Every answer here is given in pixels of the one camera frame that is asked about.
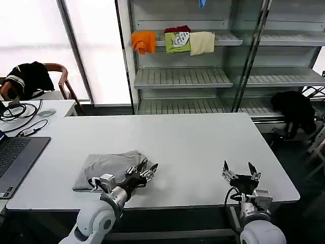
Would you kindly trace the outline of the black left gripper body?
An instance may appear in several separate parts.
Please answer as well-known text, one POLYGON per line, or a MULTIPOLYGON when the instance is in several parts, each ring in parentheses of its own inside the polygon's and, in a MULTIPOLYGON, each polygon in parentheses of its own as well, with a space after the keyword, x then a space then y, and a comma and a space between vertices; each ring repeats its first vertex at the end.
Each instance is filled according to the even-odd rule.
POLYGON ((118 184, 128 196, 131 196, 133 191, 138 187, 145 187, 147 179, 140 175, 139 172, 133 172, 132 174, 126 175, 125 179, 118 184))

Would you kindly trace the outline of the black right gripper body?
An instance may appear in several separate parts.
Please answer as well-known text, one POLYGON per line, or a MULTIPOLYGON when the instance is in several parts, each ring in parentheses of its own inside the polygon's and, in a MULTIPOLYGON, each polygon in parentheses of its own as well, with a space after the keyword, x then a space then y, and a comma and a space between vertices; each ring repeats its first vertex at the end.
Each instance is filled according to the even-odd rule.
POLYGON ((259 180, 252 178, 251 175, 236 174, 235 178, 230 179, 230 186, 235 187, 240 193, 252 195, 258 187, 259 180))

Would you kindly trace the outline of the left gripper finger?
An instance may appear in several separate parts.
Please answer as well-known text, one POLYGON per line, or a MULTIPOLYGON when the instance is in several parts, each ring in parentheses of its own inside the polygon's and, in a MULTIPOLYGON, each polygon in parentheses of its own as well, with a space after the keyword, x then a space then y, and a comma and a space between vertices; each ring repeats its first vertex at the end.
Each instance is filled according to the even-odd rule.
POLYGON ((148 159, 144 158, 140 163, 135 166, 131 166, 125 172, 125 175, 132 175, 133 173, 142 173, 147 169, 148 159))
POLYGON ((146 169, 144 172, 140 173, 140 177, 142 179, 145 179, 146 182, 150 182, 154 178, 158 165, 159 163, 152 165, 151 167, 149 167, 149 169, 146 169))

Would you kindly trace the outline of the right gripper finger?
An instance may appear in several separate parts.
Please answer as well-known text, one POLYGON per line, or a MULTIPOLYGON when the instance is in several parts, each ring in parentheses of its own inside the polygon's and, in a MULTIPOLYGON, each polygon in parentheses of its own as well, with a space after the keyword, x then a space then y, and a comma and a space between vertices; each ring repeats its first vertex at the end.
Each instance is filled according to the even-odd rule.
POLYGON ((224 163, 223 163, 222 176, 224 177, 224 179, 226 181, 238 179, 238 176, 236 174, 234 174, 231 170, 229 170, 229 166, 228 166, 226 160, 224 160, 224 163))
POLYGON ((255 181, 259 181, 262 174, 259 171, 257 171, 256 167, 253 166, 250 162, 248 163, 248 167, 251 173, 251 179, 255 181))

